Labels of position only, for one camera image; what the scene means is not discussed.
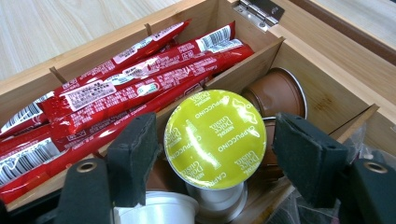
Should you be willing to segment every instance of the metal hinge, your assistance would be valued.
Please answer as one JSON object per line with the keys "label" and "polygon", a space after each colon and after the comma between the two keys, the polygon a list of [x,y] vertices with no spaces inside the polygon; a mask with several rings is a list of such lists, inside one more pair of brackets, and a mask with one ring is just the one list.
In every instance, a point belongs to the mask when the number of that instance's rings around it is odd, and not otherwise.
{"label": "metal hinge", "polygon": [[264,31],[279,23],[285,12],[285,9],[269,0],[240,0],[233,9]]}

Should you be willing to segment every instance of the brown coffee capsule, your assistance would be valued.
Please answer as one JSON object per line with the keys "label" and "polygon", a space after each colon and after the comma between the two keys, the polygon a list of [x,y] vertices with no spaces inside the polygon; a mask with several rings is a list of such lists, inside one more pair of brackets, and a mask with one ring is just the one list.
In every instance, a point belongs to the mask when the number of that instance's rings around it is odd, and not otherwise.
{"label": "brown coffee capsule", "polygon": [[264,158],[262,159],[261,167],[269,165],[277,165],[276,154],[273,151],[272,144],[274,140],[275,132],[275,118],[269,118],[264,120],[265,131],[267,132],[267,146],[265,148]]}
{"label": "brown coffee capsule", "polygon": [[241,93],[259,110],[263,118],[286,112],[306,118],[303,89],[292,73],[284,68],[272,68],[264,76],[249,84]]}

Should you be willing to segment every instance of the wooden box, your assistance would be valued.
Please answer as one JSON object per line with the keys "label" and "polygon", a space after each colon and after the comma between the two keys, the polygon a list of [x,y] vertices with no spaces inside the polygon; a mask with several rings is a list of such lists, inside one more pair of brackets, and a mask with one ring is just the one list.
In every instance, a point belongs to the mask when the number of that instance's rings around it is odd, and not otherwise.
{"label": "wooden box", "polygon": [[[236,37],[248,43],[255,54],[211,80],[205,89],[239,93],[271,67],[284,67],[297,77],[304,89],[308,120],[325,133],[334,132],[371,105],[378,105],[379,109],[367,120],[365,143],[396,155],[396,66],[292,2],[274,2],[285,9],[285,14],[280,23],[267,32],[233,9],[238,4],[236,0],[181,1],[28,69],[0,82],[0,125],[39,96],[151,33],[192,18],[189,27],[178,37],[183,42],[236,21]],[[158,113],[159,136],[178,103],[180,101]],[[8,207],[14,209],[58,189],[63,181],[64,172]],[[250,188],[259,188],[259,185],[252,184]],[[291,189],[289,183],[282,182],[254,191],[235,222],[265,220]]]}

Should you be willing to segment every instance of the wooden table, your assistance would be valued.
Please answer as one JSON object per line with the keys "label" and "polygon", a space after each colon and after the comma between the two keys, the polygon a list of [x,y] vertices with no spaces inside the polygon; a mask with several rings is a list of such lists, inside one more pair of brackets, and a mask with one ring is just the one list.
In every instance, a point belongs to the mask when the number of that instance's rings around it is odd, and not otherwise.
{"label": "wooden table", "polygon": [[180,0],[0,0],[0,81]]}

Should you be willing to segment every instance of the capsule lid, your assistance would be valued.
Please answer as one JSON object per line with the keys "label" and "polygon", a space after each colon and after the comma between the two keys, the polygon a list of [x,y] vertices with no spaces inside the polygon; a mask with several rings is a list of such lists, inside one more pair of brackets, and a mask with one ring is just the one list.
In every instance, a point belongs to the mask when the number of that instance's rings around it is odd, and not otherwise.
{"label": "capsule lid", "polygon": [[228,189],[248,179],[265,153],[261,115],[230,91],[201,91],[183,101],[165,128],[166,157],[175,172],[203,189]]}

